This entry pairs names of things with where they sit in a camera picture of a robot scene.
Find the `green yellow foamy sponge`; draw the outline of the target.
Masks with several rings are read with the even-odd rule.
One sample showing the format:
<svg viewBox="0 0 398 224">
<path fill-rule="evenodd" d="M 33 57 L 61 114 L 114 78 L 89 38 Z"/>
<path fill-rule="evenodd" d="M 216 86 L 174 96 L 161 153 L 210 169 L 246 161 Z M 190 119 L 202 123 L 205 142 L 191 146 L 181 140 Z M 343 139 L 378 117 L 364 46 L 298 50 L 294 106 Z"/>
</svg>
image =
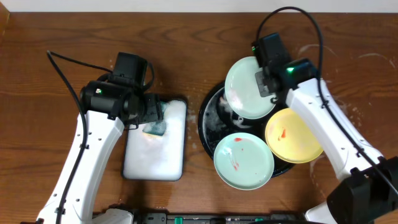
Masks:
<svg viewBox="0 0 398 224">
<path fill-rule="evenodd" d="M 163 136 L 167 129 L 167 122 L 165 120 L 147 123 L 142 132 L 154 136 Z"/>
</svg>

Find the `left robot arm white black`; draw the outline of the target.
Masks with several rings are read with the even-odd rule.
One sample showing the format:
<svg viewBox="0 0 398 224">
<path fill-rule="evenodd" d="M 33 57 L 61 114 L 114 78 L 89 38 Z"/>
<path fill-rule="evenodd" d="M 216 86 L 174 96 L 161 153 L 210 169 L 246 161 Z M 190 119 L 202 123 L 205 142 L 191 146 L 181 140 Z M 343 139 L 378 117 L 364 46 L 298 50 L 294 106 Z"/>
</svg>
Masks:
<svg viewBox="0 0 398 224">
<path fill-rule="evenodd" d="M 36 223 L 133 223 L 133 212 L 93 207 L 110 154 L 124 128 L 162 119 L 152 83 L 90 81 L 81 89 L 75 137 L 60 177 Z"/>
</svg>

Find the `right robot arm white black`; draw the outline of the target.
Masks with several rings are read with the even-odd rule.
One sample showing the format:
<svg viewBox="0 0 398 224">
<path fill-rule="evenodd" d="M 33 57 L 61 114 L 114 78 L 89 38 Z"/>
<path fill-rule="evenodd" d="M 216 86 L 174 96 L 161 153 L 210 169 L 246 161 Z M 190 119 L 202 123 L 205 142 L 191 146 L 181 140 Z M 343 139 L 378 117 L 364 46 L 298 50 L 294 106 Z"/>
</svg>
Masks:
<svg viewBox="0 0 398 224">
<path fill-rule="evenodd" d="M 325 202 L 305 212 L 314 223 L 371 223 L 397 210 L 397 158 L 386 159 L 340 110 L 308 59 L 257 61 L 260 79 L 315 135 L 340 181 Z"/>
</svg>

